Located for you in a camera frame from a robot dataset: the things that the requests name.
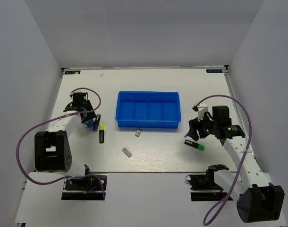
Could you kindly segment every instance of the small component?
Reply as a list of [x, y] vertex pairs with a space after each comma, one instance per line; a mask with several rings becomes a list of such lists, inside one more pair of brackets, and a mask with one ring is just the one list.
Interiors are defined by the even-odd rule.
[[91, 128], [91, 127], [93, 126], [93, 120], [90, 119], [90, 120], [88, 120], [88, 121], [86, 121], [86, 122], [83, 122], [82, 124], [83, 124], [83, 126], [86, 127], [86, 128]]
[[189, 146], [191, 146], [191, 147], [197, 148], [197, 149], [199, 149], [199, 150], [204, 150], [204, 149], [205, 149], [205, 146], [204, 146], [204, 145], [198, 144], [198, 143], [196, 143], [196, 142], [192, 142], [192, 141], [190, 141], [190, 140], [185, 140], [184, 143], [185, 143], [186, 145], [189, 145]]
[[123, 148], [122, 151], [127, 155], [127, 157], [131, 157], [132, 154], [126, 148]]
[[99, 123], [100, 123], [100, 119], [101, 119], [101, 115], [100, 114], [97, 114], [96, 116], [96, 120], [93, 124], [93, 131], [97, 131], [98, 130], [98, 126], [99, 126]]
[[99, 143], [104, 143], [104, 125], [100, 125], [99, 128]]
[[135, 136], [140, 137], [140, 135], [141, 135], [141, 131], [137, 130]]

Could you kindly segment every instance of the green highlighter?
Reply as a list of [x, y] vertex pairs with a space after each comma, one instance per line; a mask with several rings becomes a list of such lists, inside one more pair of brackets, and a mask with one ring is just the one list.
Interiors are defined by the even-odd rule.
[[189, 146], [191, 146], [191, 147], [197, 148], [197, 149], [199, 149], [199, 150], [204, 150], [204, 149], [205, 149], [205, 146], [204, 146], [204, 145], [198, 144], [198, 143], [196, 143], [196, 142], [192, 142], [192, 141], [190, 141], [190, 140], [185, 140], [184, 143], [185, 143], [186, 145], [189, 145]]

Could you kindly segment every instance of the white table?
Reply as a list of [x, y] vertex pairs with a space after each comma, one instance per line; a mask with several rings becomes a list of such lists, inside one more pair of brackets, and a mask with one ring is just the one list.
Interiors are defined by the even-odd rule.
[[[229, 95], [223, 73], [206, 73], [205, 69], [112, 69], [81, 70], [77, 75], [63, 75], [63, 80], [52, 116], [63, 114], [71, 101], [69, 93], [78, 87], [98, 92], [102, 105], [100, 124], [105, 125], [105, 142], [99, 144], [99, 133], [79, 125], [69, 137], [73, 159], [89, 165], [93, 172], [204, 172], [209, 165], [225, 164], [236, 171], [230, 156], [214, 136], [199, 143], [204, 151], [184, 144], [188, 121], [197, 117], [193, 105], [206, 96]], [[126, 91], [177, 91], [180, 96], [181, 123], [177, 130], [119, 128], [115, 120], [118, 92]], [[98, 98], [89, 92], [95, 107]], [[238, 124], [232, 101], [212, 98], [205, 101], [212, 111], [214, 105], [227, 105], [233, 124]], [[132, 157], [122, 149], [126, 147]]]

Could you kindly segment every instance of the black label sticker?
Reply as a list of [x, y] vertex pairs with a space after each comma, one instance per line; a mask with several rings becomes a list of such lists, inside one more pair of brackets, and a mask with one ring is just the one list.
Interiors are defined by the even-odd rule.
[[64, 74], [65, 75], [72, 75], [72, 74], [80, 74], [81, 71], [77, 70], [77, 71], [65, 71]]
[[223, 73], [223, 70], [206, 70], [207, 73]]

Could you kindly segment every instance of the white enclosure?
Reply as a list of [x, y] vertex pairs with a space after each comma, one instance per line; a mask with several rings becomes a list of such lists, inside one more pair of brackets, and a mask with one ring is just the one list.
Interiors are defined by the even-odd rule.
[[[214, 93], [229, 95], [224, 73], [206, 73], [204, 69], [112, 69], [81, 70], [78, 75], [64, 75], [52, 118], [60, 116], [70, 102], [69, 93], [76, 87], [94, 87], [102, 97], [101, 124], [105, 124], [103, 146], [97, 143], [98, 133], [88, 132], [79, 125], [69, 137], [72, 155], [78, 162], [87, 164], [93, 172], [204, 172], [215, 163], [225, 163], [231, 171], [236, 167], [227, 151], [215, 137], [209, 136], [202, 143], [205, 152], [194, 153], [184, 145], [184, 135], [189, 130], [188, 121], [196, 117], [192, 105]], [[135, 137], [133, 128], [119, 128], [115, 121], [118, 92], [176, 91], [179, 93], [181, 119], [178, 129], [141, 129]], [[98, 98], [89, 94], [95, 106]], [[213, 98], [212, 105], [227, 105], [233, 124], [239, 124], [232, 101]], [[121, 150], [127, 147], [132, 158], [126, 159]]]
[[[288, 0], [0, 0], [0, 227], [13, 226], [25, 182], [17, 141], [51, 118], [61, 68], [224, 65], [288, 224]], [[21, 147], [28, 172], [33, 138]]]

